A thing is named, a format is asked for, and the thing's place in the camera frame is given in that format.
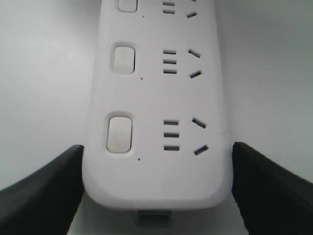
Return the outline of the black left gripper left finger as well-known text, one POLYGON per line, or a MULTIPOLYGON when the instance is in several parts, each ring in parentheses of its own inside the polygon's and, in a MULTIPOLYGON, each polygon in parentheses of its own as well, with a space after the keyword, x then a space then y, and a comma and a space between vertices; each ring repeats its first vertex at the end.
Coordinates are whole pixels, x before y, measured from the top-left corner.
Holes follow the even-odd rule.
POLYGON ((0 191, 2 235, 66 235, 81 203, 84 147, 54 160, 0 191))

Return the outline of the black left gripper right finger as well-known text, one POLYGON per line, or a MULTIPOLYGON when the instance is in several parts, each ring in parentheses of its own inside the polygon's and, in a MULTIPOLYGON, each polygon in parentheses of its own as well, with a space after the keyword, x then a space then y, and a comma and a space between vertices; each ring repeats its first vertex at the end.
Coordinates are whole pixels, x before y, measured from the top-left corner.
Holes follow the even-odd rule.
POLYGON ((311 235, 313 185, 243 142, 232 149, 232 195, 250 235, 311 235))

